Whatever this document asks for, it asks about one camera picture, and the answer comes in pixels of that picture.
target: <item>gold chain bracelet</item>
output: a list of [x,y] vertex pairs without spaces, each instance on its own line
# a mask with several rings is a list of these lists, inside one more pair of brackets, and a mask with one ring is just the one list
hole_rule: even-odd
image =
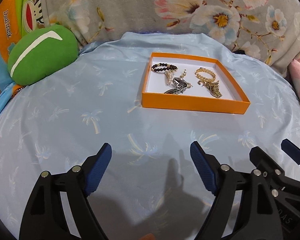
[[[202,75],[199,74],[200,72],[205,72],[205,73],[211,75],[212,78],[203,77]],[[197,78],[199,78],[203,82],[214,82],[216,80],[216,74],[213,73],[211,70],[208,70],[203,67],[197,69],[194,74],[196,75]]]

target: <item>green pillow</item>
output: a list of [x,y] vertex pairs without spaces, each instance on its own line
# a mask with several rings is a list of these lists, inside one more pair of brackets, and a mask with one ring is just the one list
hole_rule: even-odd
[[34,30],[14,46],[8,72],[17,84],[31,85],[68,66],[77,56],[74,34],[61,25],[53,25]]

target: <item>orange box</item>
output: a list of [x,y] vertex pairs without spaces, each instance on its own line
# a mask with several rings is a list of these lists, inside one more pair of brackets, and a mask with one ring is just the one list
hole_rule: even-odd
[[[186,69],[187,74],[184,80],[191,83],[193,87],[179,95],[164,94],[173,86],[166,85],[163,71],[159,73],[151,71],[151,67],[158,63],[177,66],[178,70],[174,75],[175,77],[180,76]],[[200,67],[212,70],[217,75],[216,81],[219,80],[221,98],[213,97],[206,87],[197,83],[199,79],[194,72]],[[200,74],[204,77],[210,77],[207,73]],[[146,108],[244,114],[250,101],[233,76],[217,59],[153,52],[146,70],[141,104]]]

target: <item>blue rubber pad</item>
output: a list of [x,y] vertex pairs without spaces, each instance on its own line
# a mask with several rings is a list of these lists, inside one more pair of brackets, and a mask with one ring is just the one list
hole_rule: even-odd
[[108,164],[111,160],[112,149],[110,144],[107,144],[103,151],[98,152],[98,159],[94,163],[90,172],[86,175],[86,187],[84,192],[87,196],[89,196],[92,192],[95,192],[99,186],[99,183],[102,179],[103,174],[108,167]]
[[300,149],[291,141],[285,139],[281,143],[281,149],[292,159],[296,164],[300,165]]
[[194,162],[197,171],[199,172],[200,178],[206,187],[206,189],[212,192],[213,195],[217,193],[218,186],[216,182],[216,175],[209,163],[204,158],[199,147],[193,142],[190,146],[190,156]]

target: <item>bed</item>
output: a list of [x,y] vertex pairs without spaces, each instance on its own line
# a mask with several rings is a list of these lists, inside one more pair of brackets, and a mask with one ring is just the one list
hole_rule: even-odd
[[[219,59],[251,101],[246,114],[142,108],[140,89],[153,51]],[[39,174],[65,172],[108,142],[113,158],[88,198],[108,238],[153,233],[157,239],[193,239],[213,195],[194,168],[190,143],[197,140],[220,163],[245,172],[254,168],[250,149],[259,146],[300,180],[300,168],[280,150],[285,138],[300,147],[300,102],[293,88],[266,64],[235,55],[205,34],[126,33],[118,41],[91,43],[73,64],[24,88],[1,113],[0,220],[18,239]],[[6,239],[8,233],[0,234]]]

